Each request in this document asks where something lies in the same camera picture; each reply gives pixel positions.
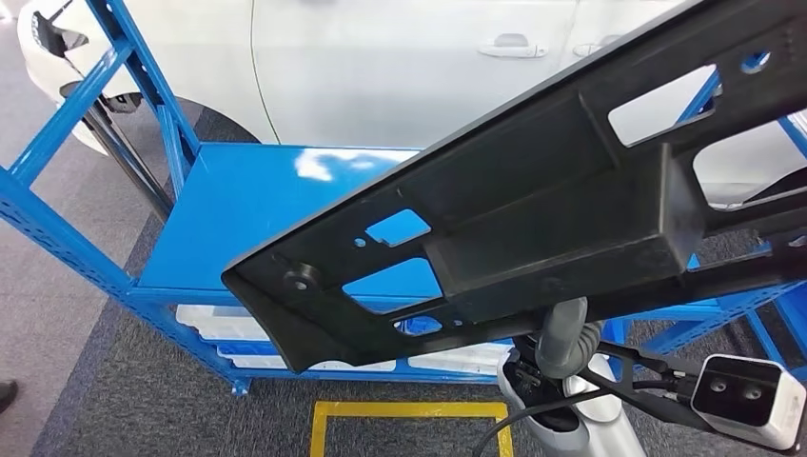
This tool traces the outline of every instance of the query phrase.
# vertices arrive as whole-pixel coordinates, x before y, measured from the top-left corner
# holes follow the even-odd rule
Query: white camera
[[[797,446],[807,391],[782,365],[715,354],[703,364],[692,410],[720,433],[776,450]]]

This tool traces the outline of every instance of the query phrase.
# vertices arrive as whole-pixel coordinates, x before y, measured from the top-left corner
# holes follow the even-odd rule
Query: white car
[[[131,0],[174,93],[263,143],[422,148],[679,0]],[[84,0],[32,0],[18,34],[31,80],[57,105],[109,42]],[[712,68],[612,111],[626,144],[670,128]],[[134,111],[121,69],[104,89]],[[795,126],[807,126],[802,114]],[[74,131],[101,150],[84,126]],[[739,204],[807,159],[777,123],[714,144],[696,171]]]

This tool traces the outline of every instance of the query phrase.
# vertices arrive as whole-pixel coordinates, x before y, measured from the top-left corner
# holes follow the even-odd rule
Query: shoe
[[[0,383],[0,414],[8,409],[17,398],[17,382],[6,381]]]

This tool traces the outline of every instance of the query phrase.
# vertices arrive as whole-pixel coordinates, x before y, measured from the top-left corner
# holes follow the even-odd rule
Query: black plastic panel
[[[807,4],[788,0],[677,9],[257,247],[222,280],[301,371],[528,333],[547,305],[579,296],[595,320],[807,277],[798,247],[685,272],[704,234],[807,226],[803,191],[719,212],[692,170],[704,147],[807,106],[805,18]],[[762,50],[764,68],[744,72]],[[709,115],[620,142],[612,109],[712,64],[722,94]],[[355,248],[368,227],[404,209],[431,231]],[[442,298],[379,315],[342,291],[413,257],[430,262]],[[394,328],[416,316],[442,329]]]

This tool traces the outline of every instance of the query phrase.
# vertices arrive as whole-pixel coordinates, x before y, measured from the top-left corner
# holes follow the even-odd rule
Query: yellow floor marking
[[[325,457],[328,416],[342,417],[507,417],[507,405],[485,403],[317,402],[311,423],[311,457]],[[497,436],[500,457],[513,457],[510,427]]]

